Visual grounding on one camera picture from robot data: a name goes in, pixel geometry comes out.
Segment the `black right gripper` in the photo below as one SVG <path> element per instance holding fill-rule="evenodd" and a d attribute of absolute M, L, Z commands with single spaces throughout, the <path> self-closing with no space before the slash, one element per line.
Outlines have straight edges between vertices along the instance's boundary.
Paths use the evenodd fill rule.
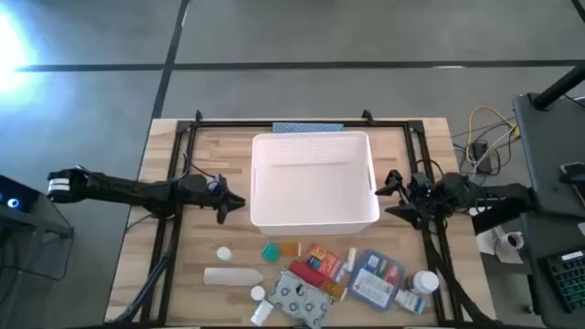
<path fill-rule="evenodd" d="M 413 228 L 419 228 L 420 221 L 424 218 L 441 218 L 441 194 L 425 174 L 414 173 L 408 188 L 407 196 L 400 172 L 389 171 L 385 184 L 375 194 L 392 196 L 398 193 L 401 201 L 409 200 L 406 205 L 387 207 L 385 212 L 407 221 Z"/>

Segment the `blue first aid kit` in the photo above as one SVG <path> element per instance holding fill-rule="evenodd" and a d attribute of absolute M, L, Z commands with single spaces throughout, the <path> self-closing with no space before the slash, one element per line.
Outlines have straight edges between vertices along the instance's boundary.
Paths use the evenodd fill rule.
<path fill-rule="evenodd" d="M 395 301 L 404 266 L 374 249 L 365 249 L 357 258 L 348 292 L 371 308 L 385 312 Z"/>

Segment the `white paper sheet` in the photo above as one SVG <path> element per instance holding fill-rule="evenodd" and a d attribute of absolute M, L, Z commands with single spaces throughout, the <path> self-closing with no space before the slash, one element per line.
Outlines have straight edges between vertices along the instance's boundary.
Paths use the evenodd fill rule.
<path fill-rule="evenodd" d="M 521 264 L 520 250 L 502 250 L 498 238 L 507 233 L 501 226 L 482 232 L 476 236 L 478 248 L 481 253 L 495 256 L 497 260 L 505 264 Z"/>

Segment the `small white labelled bottle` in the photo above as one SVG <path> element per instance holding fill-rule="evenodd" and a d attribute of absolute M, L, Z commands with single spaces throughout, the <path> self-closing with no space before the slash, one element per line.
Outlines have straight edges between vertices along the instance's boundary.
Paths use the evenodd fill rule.
<path fill-rule="evenodd" d="M 425 300 L 410 291 L 398 290 L 395 301 L 404 309 L 414 314 L 422 314 Z"/>

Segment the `white plastic bottle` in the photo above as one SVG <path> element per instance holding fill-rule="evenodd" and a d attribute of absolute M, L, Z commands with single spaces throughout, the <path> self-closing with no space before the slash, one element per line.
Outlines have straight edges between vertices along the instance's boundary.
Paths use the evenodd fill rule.
<path fill-rule="evenodd" d="M 252 314 L 250 321 L 256 326 L 263 326 L 264 322 L 267 320 L 269 315 L 273 310 L 273 305 L 266 301 L 262 300 L 254 313 Z"/>

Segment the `white perforated plastic basket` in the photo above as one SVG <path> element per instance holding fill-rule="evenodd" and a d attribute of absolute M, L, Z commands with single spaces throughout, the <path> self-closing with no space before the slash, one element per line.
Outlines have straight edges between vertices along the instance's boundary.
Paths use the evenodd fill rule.
<path fill-rule="evenodd" d="M 364 132 L 259 134 L 250 167 L 250 222 L 266 236 L 354 234 L 380 218 Z"/>

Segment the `red medicine box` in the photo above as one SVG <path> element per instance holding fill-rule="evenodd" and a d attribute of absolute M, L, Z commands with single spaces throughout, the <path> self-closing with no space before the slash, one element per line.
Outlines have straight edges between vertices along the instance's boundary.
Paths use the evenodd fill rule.
<path fill-rule="evenodd" d="M 346 274 L 346 262 L 319 244 L 310 245 L 304 262 L 311 270 L 333 281 L 341 281 Z"/>

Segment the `black power adapter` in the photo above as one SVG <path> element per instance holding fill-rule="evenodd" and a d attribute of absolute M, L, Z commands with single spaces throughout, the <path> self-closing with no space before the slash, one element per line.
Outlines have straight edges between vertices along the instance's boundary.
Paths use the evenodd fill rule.
<path fill-rule="evenodd" d="M 474 160 L 476 161 L 476 172 L 479 174 L 490 174 L 492 171 L 491 162 L 488 156 L 483 158 L 484 155 L 487 154 L 488 150 L 488 142 L 487 141 L 479 141 L 472 143 L 472 154 Z"/>

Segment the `black box with blue light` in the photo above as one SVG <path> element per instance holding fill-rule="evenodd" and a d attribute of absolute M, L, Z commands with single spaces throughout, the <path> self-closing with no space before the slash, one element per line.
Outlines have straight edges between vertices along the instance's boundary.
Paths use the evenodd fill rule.
<path fill-rule="evenodd" d="M 0 228 L 40 230 L 70 238 L 73 227 L 46 195 L 0 175 Z"/>

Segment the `black smartphone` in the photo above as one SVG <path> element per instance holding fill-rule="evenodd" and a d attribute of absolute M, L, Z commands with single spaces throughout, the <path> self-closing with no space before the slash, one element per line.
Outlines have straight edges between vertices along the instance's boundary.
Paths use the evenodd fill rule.
<path fill-rule="evenodd" d="M 582 162 L 562 164 L 559 169 L 561 172 L 559 182 L 571 186 L 585 206 L 585 164 Z"/>

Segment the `black metal table frame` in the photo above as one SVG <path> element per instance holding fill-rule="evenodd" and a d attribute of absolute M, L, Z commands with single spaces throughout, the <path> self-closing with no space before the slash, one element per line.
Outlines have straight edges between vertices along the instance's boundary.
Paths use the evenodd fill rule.
<path fill-rule="evenodd" d="M 170 166 L 183 169 L 182 153 L 186 151 L 190 131 L 183 131 L 191 119 L 159 119 L 151 125 L 143 157 L 140 179 L 154 181 L 165 178 Z M 250 160 L 252 139 L 260 133 L 270 133 L 272 122 L 284 119 L 211 120 L 202 119 L 194 132 L 195 145 L 192 162 L 202 169 L 223 174 L 230 188 L 250 200 Z M 447 173 L 457 170 L 452 138 L 445 118 L 337 119 L 347 130 L 364 131 L 372 148 L 378 186 L 384 183 L 388 170 L 398 169 L 409 178 L 410 164 L 429 157 Z M 178 164 L 170 164 L 178 135 Z M 381 216 L 374 226 L 361 233 L 341 236 L 265 237 L 250 222 L 249 208 L 231 212 L 225 225 L 216 223 L 211 209 L 186 207 L 182 222 L 157 224 L 147 219 L 125 234 L 115 274 L 111 297 L 105 314 L 106 321 L 118 317 L 135 298 L 150 271 L 154 245 L 161 246 L 171 235 L 176 243 L 172 279 L 165 276 L 155 285 L 151 302 L 144 302 L 145 315 L 138 315 L 135 323 L 158 326 L 252 326 L 250 317 L 258 303 L 250 297 L 249 287 L 212 286 L 204 283 L 204 269 L 211 267 L 241 267 L 255 269 L 263 275 L 261 284 L 268 291 L 283 267 L 291 258 L 278 264 L 264 261 L 260 255 L 270 241 L 301 241 L 303 251 L 312 242 L 325 245 L 345 257 L 349 248 L 377 249 L 402 262 L 407 273 L 427 268 L 422 235 L 406 222 L 383 213 L 385 207 L 398 202 L 398 197 L 381 197 Z M 472 221 L 455 214 L 448 220 L 446 237 L 451 252 L 453 272 L 468 295 L 487 316 L 495 318 L 484 265 L 475 240 Z M 234 257 L 221 261 L 217 248 L 229 247 Z M 326 318 L 326 325 L 425 325 L 437 324 L 434 300 L 427 301 L 424 314 L 414 315 L 398 307 L 385 313 L 377 312 L 360 301 L 347 296 L 336 303 Z"/>

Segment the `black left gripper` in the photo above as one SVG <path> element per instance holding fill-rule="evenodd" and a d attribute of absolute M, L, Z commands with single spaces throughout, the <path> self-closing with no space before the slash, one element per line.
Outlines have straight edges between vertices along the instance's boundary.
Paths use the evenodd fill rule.
<path fill-rule="evenodd" d="M 187 205 L 217 208 L 217 222 L 223 224 L 229 207 L 244 207 L 246 199 L 227 188 L 222 175 L 188 175 L 181 180 L 181 201 Z"/>

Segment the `large white pill bottle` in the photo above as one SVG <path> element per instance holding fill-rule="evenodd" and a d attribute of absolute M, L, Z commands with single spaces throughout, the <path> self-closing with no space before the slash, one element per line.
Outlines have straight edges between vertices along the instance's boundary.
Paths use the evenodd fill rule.
<path fill-rule="evenodd" d="M 432 271 L 417 271 L 409 279 L 409 290 L 417 294 L 431 294 L 439 285 L 439 278 Z"/>

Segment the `grey patterned pouch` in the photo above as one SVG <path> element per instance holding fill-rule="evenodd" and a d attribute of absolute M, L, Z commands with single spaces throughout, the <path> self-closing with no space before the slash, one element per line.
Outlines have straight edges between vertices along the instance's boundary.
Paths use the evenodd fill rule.
<path fill-rule="evenodd" d="M 331 296 L 289 270 L 281 272 L 267 294 L 267 300 L 310 329 L 322 328 L 334 301 Z"/>

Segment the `white cup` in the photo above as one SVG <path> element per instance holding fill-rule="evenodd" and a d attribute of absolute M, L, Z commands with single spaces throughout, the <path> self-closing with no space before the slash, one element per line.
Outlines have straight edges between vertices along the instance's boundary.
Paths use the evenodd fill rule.
<path fill-rule="evenodd" d="M 498 242 L 502 250 L 519 250 L 525 245 L 521 231 L 507 232 L 498 238 Z"/>

